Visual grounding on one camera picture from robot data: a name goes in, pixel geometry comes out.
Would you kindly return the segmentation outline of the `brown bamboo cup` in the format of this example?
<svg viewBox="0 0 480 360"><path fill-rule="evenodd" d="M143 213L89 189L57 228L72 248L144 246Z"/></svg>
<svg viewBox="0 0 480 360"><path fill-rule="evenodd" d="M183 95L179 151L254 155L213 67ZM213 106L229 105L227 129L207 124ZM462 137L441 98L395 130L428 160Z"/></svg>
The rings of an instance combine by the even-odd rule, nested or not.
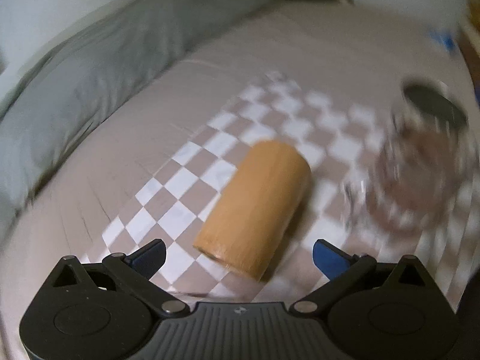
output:
<svg viewBox="0 0 480 360"><path fill-rule="evenodd" d="M308 190L311 168L292 145L260 141L220 194L193 247L260 281Z"/></svg>

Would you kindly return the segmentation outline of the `steel cup with brown sleeve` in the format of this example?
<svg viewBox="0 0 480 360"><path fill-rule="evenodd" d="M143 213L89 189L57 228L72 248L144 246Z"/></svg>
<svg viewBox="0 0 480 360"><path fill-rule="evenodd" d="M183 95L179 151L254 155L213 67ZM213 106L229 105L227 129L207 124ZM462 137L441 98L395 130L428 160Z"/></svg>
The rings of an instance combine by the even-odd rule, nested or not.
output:
<svg viewBox="0 0 480 360"><path fill-rule="evenodd" d="M467 114L442 81L410 77L402 83L401 90L405 102L422 121L447 133L468 129Z"/></svg>

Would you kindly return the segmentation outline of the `clear glass mug brown band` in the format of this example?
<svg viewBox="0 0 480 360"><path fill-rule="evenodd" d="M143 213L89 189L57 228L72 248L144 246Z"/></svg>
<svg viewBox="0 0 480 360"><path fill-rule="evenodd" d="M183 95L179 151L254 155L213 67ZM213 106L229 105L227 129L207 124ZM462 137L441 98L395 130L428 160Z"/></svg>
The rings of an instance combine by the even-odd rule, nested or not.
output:
<svg viewBox="0 0 480 360"><path fill-rule="evenodd" d="M373 164L354 176L344 191L351 230L416 233L449 214L451 201L478 162L478 147L467 129L447 133L420 119L403 100Z"/></svg>

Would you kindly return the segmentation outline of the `checkered beige white cloth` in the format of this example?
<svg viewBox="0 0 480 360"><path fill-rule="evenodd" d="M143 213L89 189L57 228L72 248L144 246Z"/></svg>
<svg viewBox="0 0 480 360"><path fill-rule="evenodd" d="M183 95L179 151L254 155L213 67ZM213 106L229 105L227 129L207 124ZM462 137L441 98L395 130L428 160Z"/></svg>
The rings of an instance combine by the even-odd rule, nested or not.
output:
<svg viewBox="0 0 480 360"><path fill-rule="evenodd" d="M136 193L81 261L167 248L152 281L188 301L291 302L326 282L323 238L394 262L415 254L457 306L479 266L479 163L473 141L426 105L393 116L341 106L270 73L248 86Z"/></svg>

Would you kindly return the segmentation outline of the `grey duvet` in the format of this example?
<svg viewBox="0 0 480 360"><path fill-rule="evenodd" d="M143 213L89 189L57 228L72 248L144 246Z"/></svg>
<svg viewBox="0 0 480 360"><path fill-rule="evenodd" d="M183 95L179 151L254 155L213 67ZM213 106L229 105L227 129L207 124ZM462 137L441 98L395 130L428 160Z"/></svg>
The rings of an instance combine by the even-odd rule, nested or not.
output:
<svg viewBox="0 0 480 360"><path fill-rule="evenodd" d="M135 0L50 51L1 112L1 235L73 150L201 41L274 0Z"/></svg>

